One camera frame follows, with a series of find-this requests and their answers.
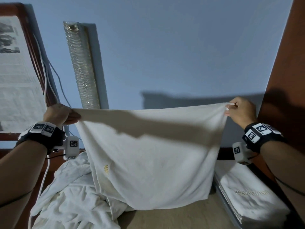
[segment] stack of folded towels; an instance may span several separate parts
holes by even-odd
[[[281,228],[289,208],[246,165],[216,161],[215,181],[243,228]]]

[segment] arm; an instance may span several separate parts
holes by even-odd
[[[255,105],[248,100],[236,97],[227,105],[225,115],[243,129],[251,123],[257,122]],[[261,146],[261,155],[275,177],[292,188],[305,193],[305,156],[292,146],[278,141],[269,141]],[[277,181],[290,202],[295,207],[303,221],[305,221],[305,196],[293,191]]]
[[[61,128],[64,123],[74,124],[79,118],[79,114],[70,108],[56,104],[47,109],[43,121]],[[45,146],[29,140],[15,147],[0,160],[0,205],[23,196],[0,208],[1,228],[14,228],[30,198],[46,155]]]

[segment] person's left hand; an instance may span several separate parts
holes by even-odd
[[[54,104],[48,107],[43,115],[43,121],[55,124],[59,128],[63,125],[74,124],[80,118],[81,116],[78,113],[63,104]]]

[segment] hand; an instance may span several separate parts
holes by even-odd
[[[71,125],[81,118],[81,116],[74,112],[71,108],[63,104],[54,104],[47,108],[43,115],[43,121],[55,124],[61,129],[63,125]]]
[[[255,104],[239,96],[231,100],[230,103],[235,105],[226,105],[229,110],[225,111],[224,114],[231,117],[240,127],[245,129],[249,124],[257,122]]]

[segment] white sensor device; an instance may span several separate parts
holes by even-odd
[[[77,136],[68,136],[63,141],[62,146],[55,146],[53,149],[63,149],[64,160],[75,159],[79,154],[79,138]]]
[[[257,155],[257,153],[249,150],[246,147],[246,144],[241,143],[241,142],[235,142],[232,145],[232,148],[233,148],[235,161],[242,165],[251,164],[252,162],[249,160],[249,158],[253,158]]]

